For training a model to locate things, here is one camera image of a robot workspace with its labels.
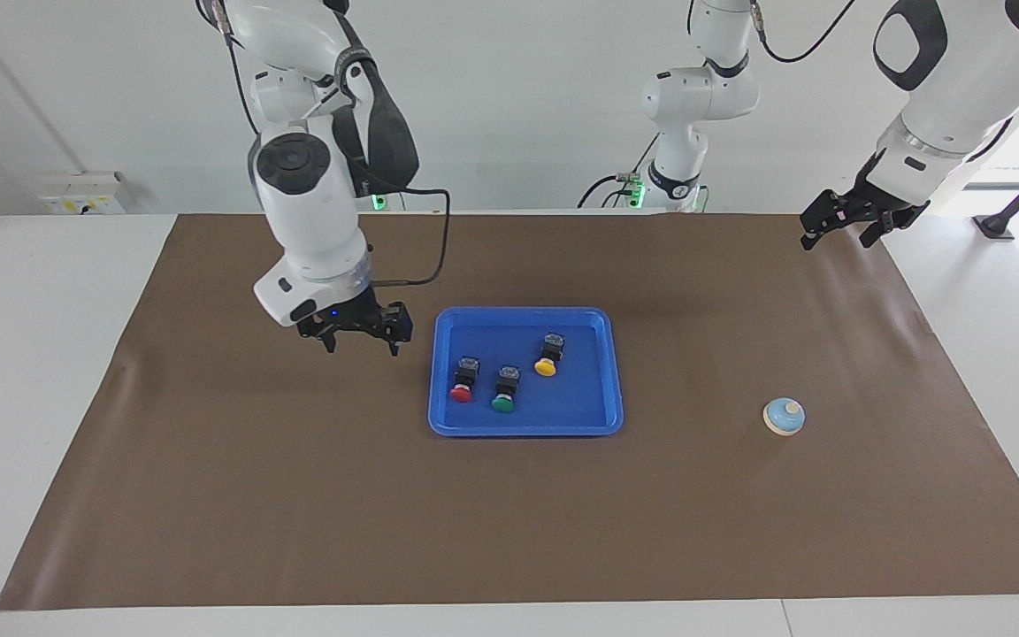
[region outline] light blue dome object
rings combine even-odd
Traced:
[[[804,407],[792,399],[777,399],[761,415],[765,426],[777,435],[793,435],[804,428]]]

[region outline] small blue object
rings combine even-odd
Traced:
[[[765,407],[765,426],[777,435],[793,435],[804,428],[804,407],[792,399],[777,399]]]
[[[553,378],[533,363],[549,332],[566,337],[566,356]],[[449,400],[459,359],[481,359],[489,370],[521,367],[513,414],[495,412],[496,374],[474,384],[473,403]],[[606,436],[624,424],[620,372],[607,315],[589,307],[452,307],[435,324],[435,355],[427,419],[448,438]]]

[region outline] yellow button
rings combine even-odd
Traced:
[[[533,366],[534,370],[537,370],[538,374],[545,376],[545,378],[550,378],[550,376],[557,375],[557,366],[553,365],[553,361],[549,359],[538,360],[537,365]]]

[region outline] red button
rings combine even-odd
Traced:
[[[470,403],[470,387],[466,385],[453,387],[450,390],[450,399],[457,400],[458,403]]]

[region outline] green button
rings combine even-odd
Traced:
[[[499,395],[497,399],[493,400],[490,404],[493,410],[498,414],[511,414],[513,413],[513,399],[506,399],[505,395]]]

